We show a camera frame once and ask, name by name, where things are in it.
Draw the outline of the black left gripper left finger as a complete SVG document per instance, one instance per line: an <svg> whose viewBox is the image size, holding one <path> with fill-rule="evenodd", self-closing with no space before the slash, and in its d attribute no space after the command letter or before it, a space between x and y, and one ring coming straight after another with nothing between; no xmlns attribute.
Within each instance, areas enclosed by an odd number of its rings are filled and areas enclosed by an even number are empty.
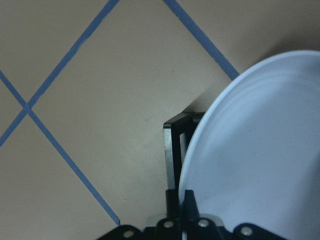
<svg viewBox="0 0 320 240"><path fill-rule="evenodd" d="M176 189L167 189L165 191L166 200L166 221L175 222L177 224L181 223L181 208L178 196L178 191Z"/></svg>

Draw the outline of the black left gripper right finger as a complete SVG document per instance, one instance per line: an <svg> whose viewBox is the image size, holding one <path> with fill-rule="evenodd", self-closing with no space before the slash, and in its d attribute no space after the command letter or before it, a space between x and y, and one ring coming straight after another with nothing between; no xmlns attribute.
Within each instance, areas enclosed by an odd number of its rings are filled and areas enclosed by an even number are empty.
<svg viewBox="0 0 320 240"><path fill-rule="evenodd" d="M185 190L183 200L183 218L188 222L194 222L200 217L193 190Z"/></svg>

